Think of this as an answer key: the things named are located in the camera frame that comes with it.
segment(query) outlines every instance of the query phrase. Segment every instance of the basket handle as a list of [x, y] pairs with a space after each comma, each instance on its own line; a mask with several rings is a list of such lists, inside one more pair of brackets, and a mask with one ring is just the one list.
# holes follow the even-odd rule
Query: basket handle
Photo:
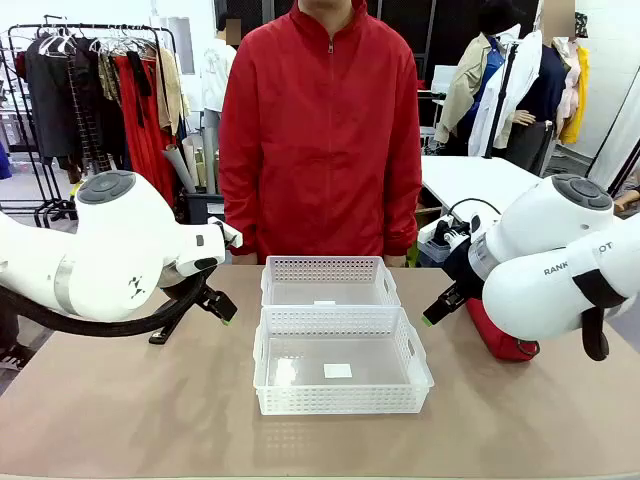
[[256, 328], [256, 336], [253, 340], [253, 360], [257, 363], [262, 361], [262, 354], [264, 348], [262, 345], [262, 325], [258, 325]]
[[396, 287], [396, 282], [393, 279], [393, 275], [391, 275], [391, 271], [384, 265], [382, 268], [384, 269], [384, 279], [382, 283], [384, 285], [385, 290], [387, 291], [387, 293], [392, 291], [395, 292], [397, 290], [397, 287]]
[[407, 341], [411, 344], [413, 348], [414, 355], [418, 355], [423, 360], [427, 360], [427, 352], [424, 351], [424, 347], [422, 346], [422, 342], [420, 341], [420, 337], [418, 336], [417, 330], [413, 327], [413, 325], [409, 324], [408, 331], [408, 339]]
[[270, 296], [269, 295], [270, 284], [269, 284], [269, 281], [267, 280], [268, 270], [269, 270], [269, 265], [264, 267], [264, 269], [262, 270], [262, 277], [260, 278], [260, 288], [262, 289], [264, 298], [269, 298]]

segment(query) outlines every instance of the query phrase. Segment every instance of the plastic storage basket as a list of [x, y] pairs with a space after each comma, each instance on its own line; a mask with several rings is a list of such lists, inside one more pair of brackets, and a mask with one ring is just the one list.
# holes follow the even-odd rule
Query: plastic storage basket
[[400, 305], [380, 257], [268, 257], [262, 305]]
[[402, 307], [265, 307], [253, 356], [263, 415], [418, 413], [433, 386]]

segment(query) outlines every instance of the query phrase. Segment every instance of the white label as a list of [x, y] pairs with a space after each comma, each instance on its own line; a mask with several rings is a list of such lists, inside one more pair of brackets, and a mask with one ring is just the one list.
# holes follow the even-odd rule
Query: white label
[[325, 363], [324, 378], [351, 378], [351, 365], [348, 363]]

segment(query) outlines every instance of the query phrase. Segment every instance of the white wall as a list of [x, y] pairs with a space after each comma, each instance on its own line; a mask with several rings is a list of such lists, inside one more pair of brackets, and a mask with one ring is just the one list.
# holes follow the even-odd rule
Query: white wall
[[[192, 110], [201, 108], [200, 64], [208, 42], [216, 33], [212, 0], [0, 0], [0, 3], [3, 6], [0, 32], [18, 23], [43, 23], [44, 14], [66, 16], [69, 23], [150, 25], [153, 21], [154, 26], [158, 26], [156, 19], [151, 18], [154, 4], [160, 17], [188, 17], [196, 75], [183, 75], [183, 89]], [[28, 43], [28, 40], [23, 40], [22, 45]], [[197, 118], [197, 115], [191, 115], [189, 123], [192, 128], [198, 126]]]
[[589, 178], [603, 188], [609, 188], [624, 162], [640, 139], [640, 76], [631, 88], [620, 117], [615, 123]]
[[576, 0], [589, 17], [589, 38], [580, 39], [591, 55], [589, 98], [580, 139], [567, 145], [595, 157], [640, 66], [640, 0]]

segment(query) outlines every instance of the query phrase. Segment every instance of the beige jacket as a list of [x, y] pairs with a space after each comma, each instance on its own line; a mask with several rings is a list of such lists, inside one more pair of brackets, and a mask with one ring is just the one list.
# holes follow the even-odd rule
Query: beige jacket
[[167, 92], [167, 100], [164, 99], [162, 90], [162, 76], [160, 74], [160, 62], [156, 56], [156, 87], [158, 97], [158, 118], [160, 127], [171, 127], [171, 135], [178, 131], [178, 122], [182, 114], [184, 102], [185, 115], [189, 115], [189, 106], [180, 88], [180, 74], [178, 64], [173, 54], [166, 48], [160, 49], [162, 56], [162, 70], [164, 72], [164, 85]]
[[[474, 38], [465, 50], [456, 71], [447, 98], [442, 109], [440, 123], [436, 128], [436, 141], [447, 143], [449, 135], [456, 132], [456, 125], [466, 115], [473, 105], [473, 96], [478, 93], [482, 85], [482, 77], [487, 67], [487, 56], [491, 50], [491, 44], [484, 34]], [[507, 148], [513, 116], [510, 115], [494, 146]]]

